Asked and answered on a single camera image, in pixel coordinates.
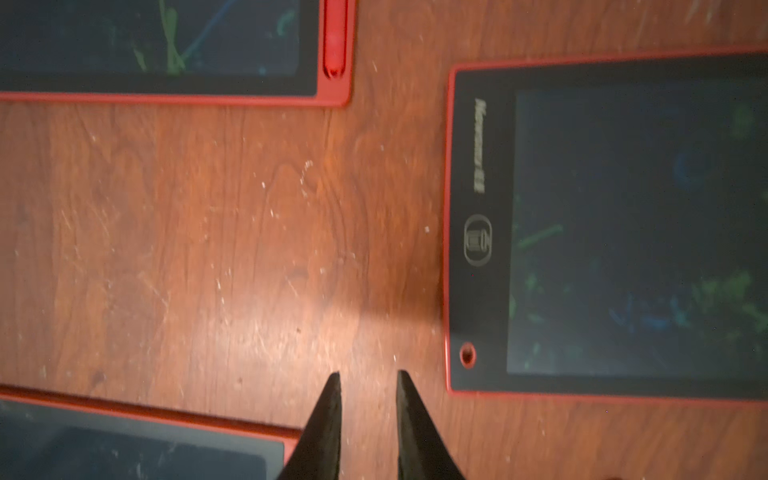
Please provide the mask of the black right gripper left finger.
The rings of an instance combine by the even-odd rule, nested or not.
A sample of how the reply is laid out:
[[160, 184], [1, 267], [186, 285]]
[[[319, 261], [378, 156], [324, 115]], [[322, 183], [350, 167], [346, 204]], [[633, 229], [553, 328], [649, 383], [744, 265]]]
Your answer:
[[342, 395], [340, 373], [329, 375], [279, 480], [337, 480], [340, 472]]

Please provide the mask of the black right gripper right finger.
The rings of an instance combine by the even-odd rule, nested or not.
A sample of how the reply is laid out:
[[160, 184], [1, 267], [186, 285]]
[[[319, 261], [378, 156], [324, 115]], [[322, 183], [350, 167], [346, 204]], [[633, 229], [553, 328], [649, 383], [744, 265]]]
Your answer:
[[398, 478], [464, 480], [405, 370], [397, 374], [396, 410]]

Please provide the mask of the red tablet with green scribbles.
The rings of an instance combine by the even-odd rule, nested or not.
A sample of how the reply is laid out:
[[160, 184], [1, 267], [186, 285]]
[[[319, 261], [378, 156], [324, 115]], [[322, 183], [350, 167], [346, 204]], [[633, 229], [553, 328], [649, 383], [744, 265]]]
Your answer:
[[767, 399], [767, 50], [455, 66], [454, 394]]

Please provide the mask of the red stylus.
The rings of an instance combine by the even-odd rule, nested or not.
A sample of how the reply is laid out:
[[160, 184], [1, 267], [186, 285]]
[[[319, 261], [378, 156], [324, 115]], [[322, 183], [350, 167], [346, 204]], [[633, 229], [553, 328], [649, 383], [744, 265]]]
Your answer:
[[324, 1], [323, 69], [332, 79], [346, 66], [347, 7], [347, 0]]

